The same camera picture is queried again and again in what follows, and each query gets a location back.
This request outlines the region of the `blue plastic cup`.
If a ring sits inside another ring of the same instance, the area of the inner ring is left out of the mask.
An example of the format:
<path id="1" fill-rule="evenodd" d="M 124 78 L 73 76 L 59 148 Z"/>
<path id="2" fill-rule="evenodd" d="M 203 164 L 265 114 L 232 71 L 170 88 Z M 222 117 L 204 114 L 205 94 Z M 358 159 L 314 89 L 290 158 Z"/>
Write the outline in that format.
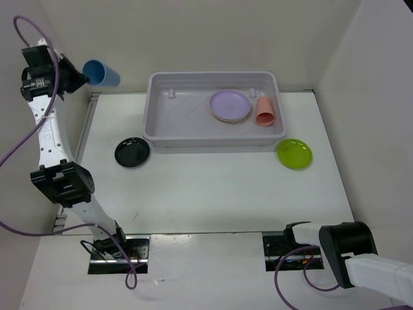
<path id="1" fill-rule="evenodd" d="M 120 75 L 104 63 L 92 59 L 83 65 L 82 73 L 88 79 L 88 84 L 97 87 L 118 87 Z"/>

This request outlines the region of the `purple plastic plate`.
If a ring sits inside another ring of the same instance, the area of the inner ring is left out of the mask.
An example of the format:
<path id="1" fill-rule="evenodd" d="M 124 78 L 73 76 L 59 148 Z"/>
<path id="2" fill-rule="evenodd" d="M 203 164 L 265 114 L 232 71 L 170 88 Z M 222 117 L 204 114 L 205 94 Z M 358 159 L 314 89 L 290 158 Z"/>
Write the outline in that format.
<path id="1" fill-rule="evenodd" d="M 252 108 L 249 99 L 236 90 L 220 90 L 209 101 L 212 113 L 225 119 L 239 119 L 249 114 Z"/>

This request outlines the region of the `orange plastic plate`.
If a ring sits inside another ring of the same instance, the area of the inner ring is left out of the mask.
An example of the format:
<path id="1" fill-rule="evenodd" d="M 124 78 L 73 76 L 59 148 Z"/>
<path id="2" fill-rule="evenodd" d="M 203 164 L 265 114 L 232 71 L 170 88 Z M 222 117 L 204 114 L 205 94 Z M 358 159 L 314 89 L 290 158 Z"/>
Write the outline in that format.
<path id="1" fill-rule="evenodd" d="M 224 123 L 239 123 L 239 122 L 242 122 L 242 121 L 248 119 L 248 117 L 249 117 L 249 114 L 246 114 L 245 116 L 243 116 L 242 118 L 239 118 L 239 119 L 225 119 L 225 118 L 219 117 L 217 114 L 214 114 L 214 113 L 212 113 L 212 115 L 216 119 L 218 119 L 219 121 L 222 121 Z"/>

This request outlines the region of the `coral plastic cup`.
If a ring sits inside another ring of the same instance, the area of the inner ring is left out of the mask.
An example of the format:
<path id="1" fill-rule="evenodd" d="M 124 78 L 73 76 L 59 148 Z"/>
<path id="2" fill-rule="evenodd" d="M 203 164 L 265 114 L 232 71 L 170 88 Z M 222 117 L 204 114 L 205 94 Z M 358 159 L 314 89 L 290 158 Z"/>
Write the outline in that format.
<path id="1" fill-rule="evenodd" d="M 256 123 L 259 126 L 268 127 L 274 124 L 275 118 L 271 100 L 266 96 L 258 98 L 256 104 Z"/>

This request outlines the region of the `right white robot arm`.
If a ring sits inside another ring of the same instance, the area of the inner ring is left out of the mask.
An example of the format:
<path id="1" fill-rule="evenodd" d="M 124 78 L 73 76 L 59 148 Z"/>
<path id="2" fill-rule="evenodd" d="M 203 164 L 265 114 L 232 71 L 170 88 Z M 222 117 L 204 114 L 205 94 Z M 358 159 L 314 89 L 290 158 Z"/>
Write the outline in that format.
<path id="1" fill-rule="evenodd" d="M 296 222 L 283 234 L 283 247 L 290 254 L 304 246 L 320 248 L 341 288 L 370 289 L 412 306 L 412 264 L 380 257 L 365 223 Z"/>

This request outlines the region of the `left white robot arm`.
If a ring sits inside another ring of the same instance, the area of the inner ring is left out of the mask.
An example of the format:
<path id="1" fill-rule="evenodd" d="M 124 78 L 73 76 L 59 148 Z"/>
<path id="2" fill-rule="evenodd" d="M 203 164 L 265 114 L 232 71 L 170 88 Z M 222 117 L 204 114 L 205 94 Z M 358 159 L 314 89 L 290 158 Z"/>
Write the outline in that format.
<path id="1" fill-rule="evenodd" d="M 24 48 L 22 54 L 28 66 L 22 72 L 21 93 L 38 126 L 40 149 L 39 167 L 31 173 L 31 182 L 52 203 L 88 225 L 100 255 L 121 258 L 129 243 L 96 200 L 92 175 L 76 162 L 66 134 L 63 95 L 75 92 L 88 79 L 46 44 Z"/>

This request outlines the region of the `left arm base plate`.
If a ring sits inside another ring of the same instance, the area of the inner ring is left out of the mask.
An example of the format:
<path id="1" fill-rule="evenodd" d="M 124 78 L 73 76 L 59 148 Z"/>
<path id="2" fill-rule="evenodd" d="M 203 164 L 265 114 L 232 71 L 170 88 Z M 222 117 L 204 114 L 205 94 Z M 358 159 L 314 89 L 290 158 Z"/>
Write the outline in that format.
<path id="1" fill-rule="evenodd" d="M 126 235 L 126 241 L 128 248 L 125 249 L 125 252 L 136 268 L 137 274 L 147 274 L 150 236 Z M 109 254 L 99 254 L 92 243 L 86 240 L 81 240 L 81 245 L 90 255 L 88 274 L 126 274 L 130 270 L 130 266 L 123 255 L 113 258 Z"/>

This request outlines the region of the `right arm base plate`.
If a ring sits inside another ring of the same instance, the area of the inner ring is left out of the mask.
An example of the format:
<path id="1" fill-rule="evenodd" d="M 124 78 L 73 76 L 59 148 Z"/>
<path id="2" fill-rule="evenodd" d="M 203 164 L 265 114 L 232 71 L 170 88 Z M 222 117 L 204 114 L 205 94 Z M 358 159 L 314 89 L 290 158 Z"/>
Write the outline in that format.
<path id="1" fill-rule="evenodd" d="M 269 232 L 262 234 L 263 250 L 266 271 L 275 271 L 277 264 L 283 255 L 289 253 L 292 249 L 286 245 L 282 232 Z M 305 265 L 311 269 L 324 269 L 321 252 L 319 249 L 302 251 L 289 256 L 280 267 L 280 271 L 302 271 Z"/>

